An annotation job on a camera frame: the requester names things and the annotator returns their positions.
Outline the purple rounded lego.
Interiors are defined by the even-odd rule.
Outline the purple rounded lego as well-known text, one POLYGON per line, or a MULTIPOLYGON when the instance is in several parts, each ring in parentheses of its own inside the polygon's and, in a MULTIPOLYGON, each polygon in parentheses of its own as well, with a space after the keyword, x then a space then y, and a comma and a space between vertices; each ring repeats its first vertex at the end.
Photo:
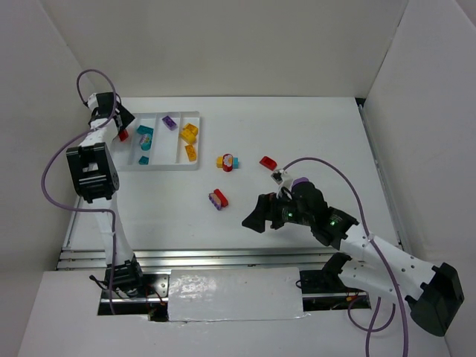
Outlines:
POLYGON ((297 178, 293 181, 293 186, 295 186, 296 184, 304 183, 304 182, 309 182, 309 179, 306 177, 297 178))

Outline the red and purple lego stack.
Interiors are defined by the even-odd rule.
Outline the red and purple lego stack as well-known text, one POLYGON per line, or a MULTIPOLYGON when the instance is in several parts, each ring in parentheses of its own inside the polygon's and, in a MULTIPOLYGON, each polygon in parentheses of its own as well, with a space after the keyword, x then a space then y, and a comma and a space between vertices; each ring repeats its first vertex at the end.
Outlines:
POLYGON ((213 192, 209 193, 208 199, 217 210, 226 208, 229 205, 228 199, 220 189, 215 189, 213 192))

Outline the aluminium front rail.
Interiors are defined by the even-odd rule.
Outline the aluminium front rail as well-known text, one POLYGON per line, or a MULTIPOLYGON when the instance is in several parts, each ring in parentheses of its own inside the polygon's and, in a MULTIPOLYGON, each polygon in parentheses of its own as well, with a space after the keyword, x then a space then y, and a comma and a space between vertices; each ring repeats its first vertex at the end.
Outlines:
MULTIPOLYGON (((318 266, 333 254, 332 248, 257 248, 226 250, 136 251, 135 256, 145 270, 169 268, 213 268, 256 266, 318 266)), ((106 267, 102 251, 61 252, 57 269, 64 271, 102 269, 106 267)))

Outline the teal lego brick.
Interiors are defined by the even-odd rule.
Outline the teal lego brick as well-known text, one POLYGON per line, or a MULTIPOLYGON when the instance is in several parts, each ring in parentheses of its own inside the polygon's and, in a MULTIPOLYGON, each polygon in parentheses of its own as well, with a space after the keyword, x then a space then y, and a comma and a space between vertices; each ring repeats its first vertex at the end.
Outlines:
POLYGON ((137 128, 137 133, 139 135, 153 135, 154 129, 149 126, 139 125, 137 128))

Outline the yellow round printed lego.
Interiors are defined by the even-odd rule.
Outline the yellow round printed lego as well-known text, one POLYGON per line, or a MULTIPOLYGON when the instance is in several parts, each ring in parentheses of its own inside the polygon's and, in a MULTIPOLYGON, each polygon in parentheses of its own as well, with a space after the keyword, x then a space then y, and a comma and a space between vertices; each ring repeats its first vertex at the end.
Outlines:
POLYGON ((189 145, 193 145, 196 142, 196 135, 189 129, 183 129, 180 136, 189 145))

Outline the red sloped lego brick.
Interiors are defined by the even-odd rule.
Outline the red sloped lego brick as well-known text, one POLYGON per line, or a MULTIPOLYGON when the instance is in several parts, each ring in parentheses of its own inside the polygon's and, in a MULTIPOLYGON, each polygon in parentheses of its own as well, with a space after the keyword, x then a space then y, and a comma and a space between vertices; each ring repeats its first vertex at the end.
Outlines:
POLYGON ((274 171, 277 168, 277 162, 268 156, 263 156, 260 164, 270 171, 274 171))

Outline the teal round printed lego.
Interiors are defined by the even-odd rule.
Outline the teal round printed lego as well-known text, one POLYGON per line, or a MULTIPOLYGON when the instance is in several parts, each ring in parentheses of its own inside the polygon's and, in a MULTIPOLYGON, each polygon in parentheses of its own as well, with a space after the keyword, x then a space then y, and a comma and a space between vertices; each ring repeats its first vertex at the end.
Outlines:
POLYGON ((139 145, 140 145, 140 148, 143 151, 150 150, 151 146, 152 146, 152 136, 151 136, 151 134, 148 134, 148 133, 143 134, 140 138, 139 145))

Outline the yellow lego brick in tray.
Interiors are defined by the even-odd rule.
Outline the yellow lego brick in tray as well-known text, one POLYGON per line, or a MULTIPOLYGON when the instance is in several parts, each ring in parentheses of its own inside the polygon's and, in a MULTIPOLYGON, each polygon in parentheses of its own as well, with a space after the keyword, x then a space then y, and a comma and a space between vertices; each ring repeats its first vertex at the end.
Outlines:
POLYGON ((187 155, 187 158, 188 158, 189 162, 196 161, 197 160, 197 153, 196 153, 196 150, 194 148, 194 145, 188 144, 184 148, 185 148, 185 152, 186 152, 186 155, 187 155))

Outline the yellow lego brick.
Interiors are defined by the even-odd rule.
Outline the yellow lego brick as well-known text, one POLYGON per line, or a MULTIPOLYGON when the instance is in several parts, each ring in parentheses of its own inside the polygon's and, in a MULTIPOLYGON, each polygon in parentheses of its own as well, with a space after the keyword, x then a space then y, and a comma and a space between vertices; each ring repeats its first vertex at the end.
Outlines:
POLYGON ((186 152, 186 155, 187 155, 187 158, 188 158, 189 162, 196 161, 197 160, 197 153, 196 153, 196 150, 194 148, 194 145, 188 144, 184 148, 185 148, 185 152, 186 152))
POLYGON ((197 136, 198 133, 199 133, 199 128, 191 123, 187 123, 185 126, 184 126, 184 129, 188 130, 189 132, 191 132, 194 136, 197 136))

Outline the yellow red blue lego cluster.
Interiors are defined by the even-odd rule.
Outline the yellow red blue lego cluster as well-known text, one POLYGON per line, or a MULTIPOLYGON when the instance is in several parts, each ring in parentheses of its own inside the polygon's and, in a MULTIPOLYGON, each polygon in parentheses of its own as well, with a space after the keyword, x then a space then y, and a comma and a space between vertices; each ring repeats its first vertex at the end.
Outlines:
POLYGON ((239 159, 232 154, 224 154, 216 159, 216 167, 225 172, 230 172, 239 168, 239 159))

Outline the small teal square lego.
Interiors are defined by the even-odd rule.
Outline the small teal square lego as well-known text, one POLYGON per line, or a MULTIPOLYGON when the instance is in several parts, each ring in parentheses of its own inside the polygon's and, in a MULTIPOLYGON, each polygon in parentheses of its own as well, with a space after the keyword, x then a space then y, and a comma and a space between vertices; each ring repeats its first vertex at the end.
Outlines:
POLYGON ((139 159, 138 163, 140 165, 148 165, 149 163, 149 158, 146 157, 146 156, 141 156, 141 158, 139 159))

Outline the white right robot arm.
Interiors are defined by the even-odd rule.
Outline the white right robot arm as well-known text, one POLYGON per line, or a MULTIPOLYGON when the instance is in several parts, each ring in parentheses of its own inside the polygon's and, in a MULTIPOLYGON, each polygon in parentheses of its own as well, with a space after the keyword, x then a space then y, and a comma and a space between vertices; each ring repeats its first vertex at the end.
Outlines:
POLYGON ((341 285, 386 298, 410 312, 426 332, 443 337, 464 295, 457 270, 420 260, 380 237, 366 233, 351 215, 327 204, 313 183, 300 180, 280 193, 259 195, 242 226, 261 234, 286 223, 309 227, 320 244, 336 249, 324 269, 341 285))

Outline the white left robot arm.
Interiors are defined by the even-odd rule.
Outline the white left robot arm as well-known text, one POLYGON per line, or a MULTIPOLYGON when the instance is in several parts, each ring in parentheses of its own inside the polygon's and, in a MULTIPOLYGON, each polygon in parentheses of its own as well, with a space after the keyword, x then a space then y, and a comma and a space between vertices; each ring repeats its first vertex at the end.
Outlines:
POLYGON ((94 211, 106 255, 105 289, 128 298, 144 291, 141 267, 131 249, 118 213, 120 188, 109 145, 126 133, 135 119, 113 92, 92 94, 86 101, 91 110, 91 132, 80 144, 66 151, 74 189, 94 211))

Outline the white divided sorting tray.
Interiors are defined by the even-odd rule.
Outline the white divided sorting tray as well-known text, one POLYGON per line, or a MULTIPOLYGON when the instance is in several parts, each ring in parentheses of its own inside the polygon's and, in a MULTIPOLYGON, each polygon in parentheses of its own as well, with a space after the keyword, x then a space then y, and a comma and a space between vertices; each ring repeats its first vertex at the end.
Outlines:
POLYGON ((198 112, 149 112, 135 113, 135 119, 128 126, 129 137, 121 142, 114 139, 109 146, 109 151, 117 170, 119 171, 188 171, 196 170, 199 160, 189 162, 185 146, 187 143, 181 138, 180 133, 187 123, 200 127, 200 114, 198 112), (162 118, 169 115, 177 127, 171 131, 162 118), (140 148, 139 141, 142 135, 137 133, 139 125, 145 125, 154 129, 152 146, 148 151, 140 148), (138 163, 141 156, 149 158, 148 165, 138 163))

